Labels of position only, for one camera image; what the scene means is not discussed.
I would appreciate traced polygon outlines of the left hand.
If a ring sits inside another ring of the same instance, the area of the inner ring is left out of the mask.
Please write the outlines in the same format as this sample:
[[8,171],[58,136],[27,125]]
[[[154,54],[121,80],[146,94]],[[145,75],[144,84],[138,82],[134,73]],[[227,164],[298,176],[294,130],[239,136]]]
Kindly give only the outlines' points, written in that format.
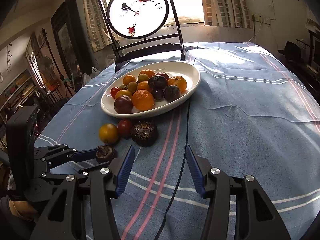
[[37,211],[27,201],[12,201],[9,196],[1,198],[1,213],[5,217],[17,217],[23,220],[34,220]]

